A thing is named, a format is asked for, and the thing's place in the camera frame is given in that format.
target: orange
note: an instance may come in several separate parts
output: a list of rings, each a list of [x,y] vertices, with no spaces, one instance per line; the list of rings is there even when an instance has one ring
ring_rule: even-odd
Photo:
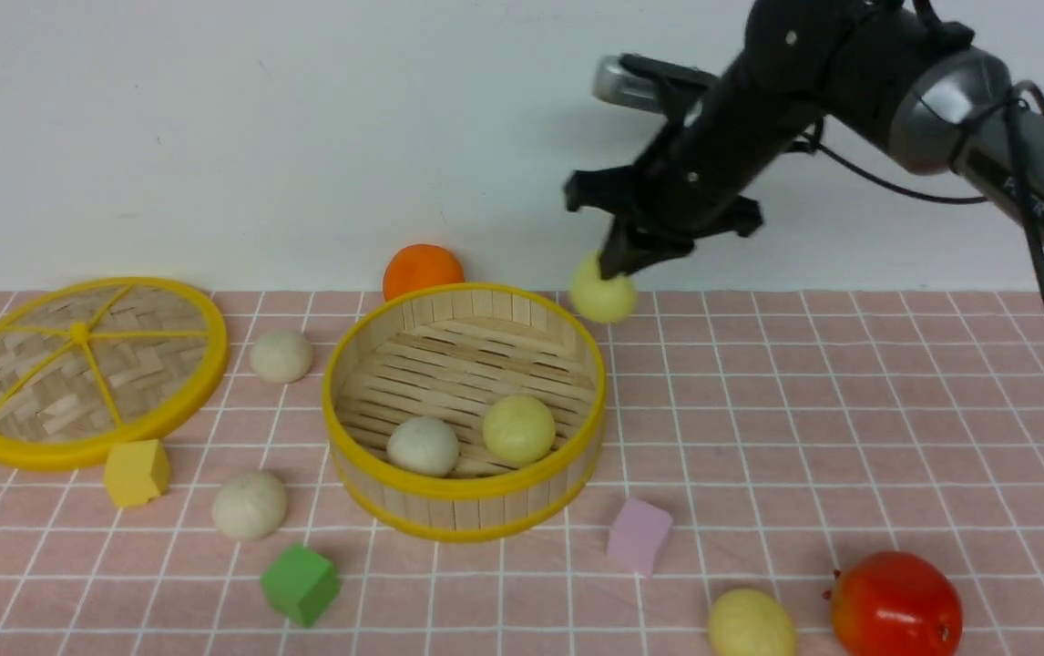
[[[384,270],[384,300],[455,282],[465,282],[465,270],[450,251],[432,244],[406,245]]]

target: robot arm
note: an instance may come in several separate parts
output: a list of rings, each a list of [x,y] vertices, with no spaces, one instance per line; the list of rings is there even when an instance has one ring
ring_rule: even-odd
[[[1013,100],[1009,68],[917,0],[756,0],[722,75],[636,55],[609,57],[594,95],[667,123],[630,166],[575,171],[569,211],[613,216],[604,279],[689,256],[696,240],[762,225],[744,190],[798,138],[834,117],[914,174],[962,175],[1023,225],[1004,114],[1029,150],[1026,179],[1044,244],[1044,116]]]

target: pink cube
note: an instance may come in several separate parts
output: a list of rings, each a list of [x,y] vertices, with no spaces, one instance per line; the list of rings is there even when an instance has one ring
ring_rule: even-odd
[[[650,577],[671,533],[671,515],[638,498],[627,498],[611,525],[607,557],[627,569]]]

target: yellow rim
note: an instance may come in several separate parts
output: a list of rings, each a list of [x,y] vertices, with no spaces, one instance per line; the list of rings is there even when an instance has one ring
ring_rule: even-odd
[[[353,501],[356,501],[358,506],[363,508],[369,512],[370,515],[376,518],[377,522],[397,529],[397,531],[406,533],[413,537],[419,537],[422,539],[430,539],[437,541],[448,541],[448,543],[473,543],[473,541],[490,541],[492,539],[501,539],[509,536],[518,535],[518,533],[525,532],[527,529],[532,529],[538,526],[540,523],[546,522],[547,519],[559,515],[564,508],[567,508],[570,502],[575,500],[575,497],[582,493],[588,482],[591,481],[592,474],[594,474],[594,468],[598,463],[598,455],[602,452],[602,443],[598,443],[598,448],[594,455],[591,456],[591,461],[588,462],[588,468],[584,472],[583,477],[575,482],[575,485],[571,489],[567,490],[567,494],[564,494],[556,501],[551,502],[550,506],[533,512],[530,515],[526,515],[517,522],[511,522],[508,524],[502,524],[500,526],[494,526],[493,529],[480,529],[480,531],[475,532],[458,532],[458,531],[447,531],[447,529],[434,529],[432,526],[423,526],[421,524],[414,524],[409,522],[408,519],[397,517],[397,515],[390,514],[387,510],[376,506],[375,502],[369,500],[360,490],[356,489],[351,482],[339,473],[339,482],[342,483],[343,489],[348,491],[351,495]],[[339,465],[336,465],[336,472],[339,472]]]
[[[579,336],[583,337],[585,344],[588,345],[592,365],[594,366],[594,370],[596,370],[596,397],[594,397],[594,402],[591,405],[591,415],[588,416],[588,420],[584,421],[579,431],[568,440],[567,444],[563,445],[563,448],[559,449],[559,451],[539,462],[535,462],[533,465],[514,470],[514,472],[509,472],[508,474],[498,474],[497,476],[485,478],[434,478],[405,472],[405,470],[394,467],[387,464],[387,462],[374,456],[373,453],[364,451],[363,447],[356,443],[352,439],[352,436],[348,435],[347,428],[343,427],[343,424],[339,423],[339,417],[336,417],[335,408],[332,405],[332,374],[336,365],[338,365],[339,355],[342,353],[343,347],[350,344],[355,337],[356,332],[362,331],[365,325],[372,324],[373,321],[384,315],[385,312],[398,310],[402,304],[412,303],[414,299],[423,298],[423,296],[433,296],[444,294],[444,291],[464,289],[502,291],[502,294],[506,295],[522,296],[522,298],[529,300],[531,303],[542,304],[543,307],[547,308],[547,311],[554,312],[554,314],[573,325],[575,330],[579,332]],[[594,429],[596,429],[597,424],[602,420],[607,391],[606,381],[606,367],[602,354],[598,351],[598,345],[591,336],[591,332],[588,332],[588,329],[571,312],[564,310],[559,304],[550,302],[550,300],[543,298],[543,296],[530,294],[530,291],[523,289],[505,285],[494,285],[494,283],[488,282],[458,282],[453,283],[453,285],[430,287],[412,291],[409,295],[398,296],[393,302],[382,304],[381,307],[376,308],[371,314],[367,314],[353,325],[351,329],[348,329],[348,332],[345,332],[343,337],[339,339],[339,344],[332,350],[332,357],[327,361],[327,374],[324,377],[323,391],[324,417],[327,420],[327,428],[329,428],[327,432],[329,432],[329,440],[331,441],[333,450],[339,449],[339,452],[345,458],[348,458],[348,461],[351,461],[360,472],[367,474],[382,485],[394,487],[394,489],[409,490],[414,495],[427,495],[427,497],[431,498],[446,498],[459,501],[460,499],[481,498],[485,495],[513,494],[515,491],[521,489],[529,489],[535,483],[544,482],[567,468],[571,464],[571,461],[575,460],[583,452],[583,449],[588,447]]]
[[[118,427],[113,429],[113,431],[101,432],[101,435],[89,439],[73,441],[73,443],[31,444],[0,435],[1,464],[18,469],[30,470],[67,470],[100,465],[113,445],[130,443],[130,441],[136,440],[167,437],[196,414],[203,407],[203,403],[206,403],[207,399],[210,399],[211,395],[214,394],[214,390],[218,389],[222,374],[226,373],[228,349],[230,349],[222,312],[218,311],[218,306],[215,306],[214,302],[211,302],[211,299],[207,298],[207,295],[189,285],[185,285],[185,283],[173,282],[173,280],[159,278],[106,278],[92,280],[92,282],[81,282],[79,285],[52,291],[50,295],[44,295],[29,303],[22,304],[21,307],[16,308],[9,312],[8,317],[0,321],[0,333],[13,331],[13,329],[18,327],[18,320],[22,317],[29,314],[30,311],[35,310],[35,308],[43,306],[45,303],[55,302],[55,300],[63,299],[65,296],[79,295],[81,291],[102,287],[121,287],[121,290],[109,303],[102,306],[101,311],[103,312],[113,306],[121,296],[127,294],[132,287],[138,286],[156,287],[171,291],[171,294],[181,296],[185,300],[188,300],[188,302],[193,303],[194,307],[197,307],[201,311],[206,323],[206,332],[203,332],[201,335],[189,332],[185,333],[185,335],[180,332],[162,332],[163,336],[206,336],[206,353],[203,354],[203,360],[198,362],[197,369],[190,375],[189,380],[172,397],[150,412],[150,414],[132,421],[129,424],[121,424],[118,421]],[[96,368],[96,362],[93,361],[89,349],[86,349],[86,357],[89,358],[90,365]],[[33,373],[30,373],[27,377],[31,377],[35,373],[35,370],[42,369],[50,360],[45,360],[42,366],[34,368]],[[101,377],[97,377],[97,379],[98,383],[100,383]],[[106,405],[113,412],[114,405],[111,392],[102,383],[100,388]]]

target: bamboo steamer basket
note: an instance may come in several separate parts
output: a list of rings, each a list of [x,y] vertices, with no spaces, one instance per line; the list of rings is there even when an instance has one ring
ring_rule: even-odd
[[[527,394],[554,415],[554,447],[512,468],[485,449],[482,417]],[[524,532],[567,507],[604,439],[606,368],[596,342],[542,296],[456,283],[401,296],[339,341],[324,414],[339,481],[385,525],[425,539],[483,541]],[[461,442],[448,477],[405,472],[384,447],[402,421],[432,416]]]
[[[226,373],[226,323],[203,291],[159,278],[77,283],[0,320],[0,464],[71,470],[163,439]]]

